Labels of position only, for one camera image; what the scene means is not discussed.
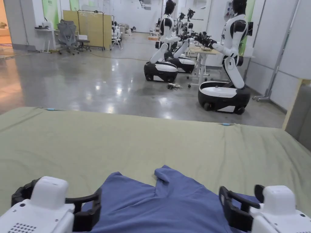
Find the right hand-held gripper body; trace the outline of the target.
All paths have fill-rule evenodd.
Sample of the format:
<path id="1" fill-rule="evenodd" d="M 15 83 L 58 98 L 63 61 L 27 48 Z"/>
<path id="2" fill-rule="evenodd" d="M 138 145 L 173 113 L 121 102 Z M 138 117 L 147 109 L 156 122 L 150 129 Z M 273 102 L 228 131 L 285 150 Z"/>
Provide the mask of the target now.
<path id="1" fill-rule="evenodd" d="M 284 185 L 266 186 L 264 203 L 251 207 L 251 233 L 310 233 L 311 219 L 297 210 L 292 190 Z"/>

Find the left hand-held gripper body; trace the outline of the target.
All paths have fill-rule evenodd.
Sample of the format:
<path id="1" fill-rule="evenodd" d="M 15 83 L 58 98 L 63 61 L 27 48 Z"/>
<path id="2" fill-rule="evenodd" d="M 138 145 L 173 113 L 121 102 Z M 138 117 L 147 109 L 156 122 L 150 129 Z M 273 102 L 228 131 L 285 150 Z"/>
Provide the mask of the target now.
<path id="1" fill-rule="evenodd" d="M 31 197 L 13 205 L 0 217 L 1 233 L 72 233 L 74 204 L 66 204 L 68 182 L 44 176 Z"/>

